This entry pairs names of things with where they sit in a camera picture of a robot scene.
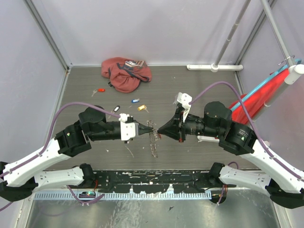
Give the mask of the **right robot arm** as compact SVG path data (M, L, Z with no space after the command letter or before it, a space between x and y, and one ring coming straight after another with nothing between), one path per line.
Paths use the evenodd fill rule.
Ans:
M158 133L183 142L187 135L207 136L218 139L219 147L240 156L257 166L263 173L233 169L222 163L213 163L208 180L213 187L237 185L259 191L285 208L295 209L304 205L303 171L293 168L273 151L265 151L254 131L232 120L232 111L221 102L210 102L204 107L204 116L189 114L177 105L174 116Z

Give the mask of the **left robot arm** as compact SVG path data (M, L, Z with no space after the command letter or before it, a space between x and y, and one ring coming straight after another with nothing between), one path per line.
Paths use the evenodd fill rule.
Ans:
M118 121L108 122L100 106L86 108L78 118L32 154L16 162L0 163L2 198L15 202L42 189L63 186L90 188L95 184L96 177L89 164L83 163L61 171L47 171L47 168L90 150L90 142L128 142L139 135L153 132L152 127L137 122L129 114L123 114Z

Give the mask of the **key with yellow tag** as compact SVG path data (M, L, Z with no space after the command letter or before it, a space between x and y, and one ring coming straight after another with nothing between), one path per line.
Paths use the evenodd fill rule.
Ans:
M146 111L146 112L149 112L149 111L147 110L147 106L146 106L146 105L141 105L141 106L139 106L137 109L138 109L138 111Z

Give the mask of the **key with blue tag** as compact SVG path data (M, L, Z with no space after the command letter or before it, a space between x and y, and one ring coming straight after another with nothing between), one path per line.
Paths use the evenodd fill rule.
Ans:
M131 103L138 103L138 102L140 102L140 99L133 99L132 101L131 101Z

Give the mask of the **key with black tag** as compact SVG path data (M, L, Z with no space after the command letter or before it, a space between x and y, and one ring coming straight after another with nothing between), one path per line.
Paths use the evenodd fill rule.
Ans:
M118 112L119 109L120 109L120 106L117 105L117 106L111 111L111 113L115 114L115 113Z

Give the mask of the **red crumpled shirt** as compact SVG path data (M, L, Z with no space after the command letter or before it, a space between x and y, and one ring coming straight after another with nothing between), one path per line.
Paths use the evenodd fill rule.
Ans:
M113 57L103 61L101 76L109 79L109 85L121 93L131 93L140 83L149 83L152 80L151 69L144 60L123 57Z

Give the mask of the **white rack base bar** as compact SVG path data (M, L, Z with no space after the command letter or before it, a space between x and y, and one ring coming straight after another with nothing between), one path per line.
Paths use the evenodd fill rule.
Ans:
M187 65L187 69L192 71L241 71L243 68L242 65Z

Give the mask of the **red cloth on hanger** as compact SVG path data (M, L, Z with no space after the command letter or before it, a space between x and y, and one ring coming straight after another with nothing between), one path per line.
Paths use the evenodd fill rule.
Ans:
M241 99L251 119L254 119L262 110L264 103L275 94L288 75L288 69L284 69L280 73L275 72L260 83L256 87L257 90L252 90L248 94L241 95ZM241 124L248 123L248 118L238 100L232 103L229 108L232 110L233 121Z

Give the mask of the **grey rack pole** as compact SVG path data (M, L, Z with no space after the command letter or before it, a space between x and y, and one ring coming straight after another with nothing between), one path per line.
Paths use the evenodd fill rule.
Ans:
M228 45L230 44L231 40L232 40L232 37L234 35L234 33L236 32L238 26L239 26L239 23L241 22L241 19L243 18L249 4L250 4L251 0L246 0L244 5L242 6L241 8L241 11L239 12L235 22L234 22L234 25L232 26L227 38L226 38L226 41L225 43L223 44L219 54L218 54L218 57L216 58L216 61L214 62L215 65L219 65L219 62L220 60L222 59L225 51L227 50L228 48Z

